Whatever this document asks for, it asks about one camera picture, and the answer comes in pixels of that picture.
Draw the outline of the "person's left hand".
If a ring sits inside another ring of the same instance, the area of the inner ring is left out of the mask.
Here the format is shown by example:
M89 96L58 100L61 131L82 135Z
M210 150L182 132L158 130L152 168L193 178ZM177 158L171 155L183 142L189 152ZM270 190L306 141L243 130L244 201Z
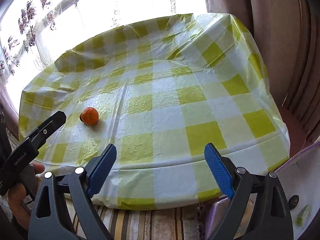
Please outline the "person's left hand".
M36 161L33 161L33 166L36 174L37 188L39 189L42 183L42 179L39 176L37 176L37 174L43 173L45 171L45 166L42 163L38 163ZM26 190L21 183L16 184L8 192L8 204L13 216L16 218L18 224L22 228L28 230L30 223L30 214L21 205L25 197Z

